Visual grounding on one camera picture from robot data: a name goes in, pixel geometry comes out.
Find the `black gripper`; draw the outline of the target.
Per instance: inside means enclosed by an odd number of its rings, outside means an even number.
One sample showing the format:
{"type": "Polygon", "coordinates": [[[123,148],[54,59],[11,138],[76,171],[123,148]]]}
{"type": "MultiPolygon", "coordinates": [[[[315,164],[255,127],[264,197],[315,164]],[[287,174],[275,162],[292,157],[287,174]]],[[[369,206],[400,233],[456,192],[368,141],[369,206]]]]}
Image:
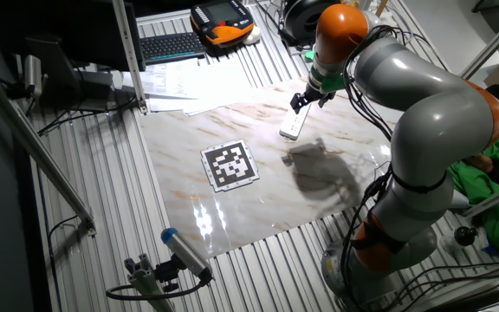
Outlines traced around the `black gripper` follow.
{"type": "Polygon", "coordinates": [[[332,100],[336,95],[336,92],[321,93],[319,90],[314,89],[310,84],[306,86],[304,94],[295,93],[290,101],[290,106],[293,111],[298,114],[303,107],[307,104],[317,101],[318,106],[323,108],[324,105],[332,100]]]}

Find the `bare person hand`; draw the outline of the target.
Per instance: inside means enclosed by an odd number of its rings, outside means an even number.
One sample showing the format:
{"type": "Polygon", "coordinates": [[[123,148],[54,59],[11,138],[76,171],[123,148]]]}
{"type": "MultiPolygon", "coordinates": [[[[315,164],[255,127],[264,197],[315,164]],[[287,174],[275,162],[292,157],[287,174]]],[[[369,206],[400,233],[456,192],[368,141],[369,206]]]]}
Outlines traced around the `bare person hand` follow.
{"type": "Polygon", "coordinates": [[[476,169],[478,169],[486,174],[491,173],[491,171],[494,168],[493,160],[490,157],[488,157],[482,153],[479,153],[478,155],[475,155],[475,156],[468,157],[468,158],[464,159],[463,162],[469,166],[475,167],[476,169]]]}

